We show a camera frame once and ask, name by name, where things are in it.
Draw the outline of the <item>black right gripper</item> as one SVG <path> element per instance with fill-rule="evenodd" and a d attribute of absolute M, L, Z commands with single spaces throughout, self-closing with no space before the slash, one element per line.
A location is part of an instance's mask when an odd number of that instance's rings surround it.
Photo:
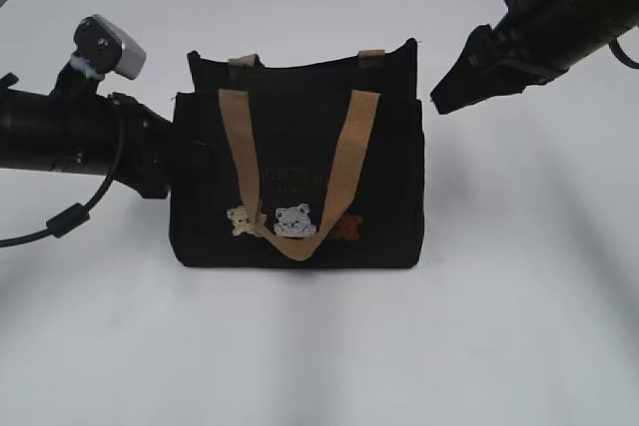
<path fill-rule="evenodd" d="M 521 22 L 536 0 L 504 0 L 507 12 L 493 27 L 477 27 L 462 53 L 430 92 L 439 115 L 448 115 L 493 97 L 521 94 L 528 86 L 543 86 L 562 71 L 532 52 Z"/>

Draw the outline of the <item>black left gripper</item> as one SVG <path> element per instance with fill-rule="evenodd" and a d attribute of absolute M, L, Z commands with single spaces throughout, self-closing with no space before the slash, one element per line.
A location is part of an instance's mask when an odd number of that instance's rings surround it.
<path fill-rule="evenodd" d="M 114 180 L 145 200 L 168 197 L 178 174 L 216 161 L 220 148 L 196 140 L 135 98 L 110 96 L 123 125 L 123 147 Z"/>

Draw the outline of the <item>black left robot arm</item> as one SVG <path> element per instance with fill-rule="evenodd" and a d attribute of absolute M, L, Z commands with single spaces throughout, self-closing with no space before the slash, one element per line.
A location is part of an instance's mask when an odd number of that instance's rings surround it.
<path fill-rule="evenodd" d="M 48 95 L 1 79 L 1 166 L 76 175 L 114 175 L 148 200 L 163 200 L 179 175 L 219 158 L 215 145 L 189 137 L 135 98 L 103 97 L 74 80 Z"/>

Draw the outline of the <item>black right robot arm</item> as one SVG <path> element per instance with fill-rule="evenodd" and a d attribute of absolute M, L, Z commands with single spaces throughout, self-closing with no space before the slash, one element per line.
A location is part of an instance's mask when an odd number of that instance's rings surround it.
<path fill-rule="evenodd" d="M 431 91 L 438 114 L 544 86 L 603 47 L 626 67 L 638 66 L 619 45 L 638 25 L 638 0 L 504 3 L 503 18 L 470 32 L 458 59 Z"/>

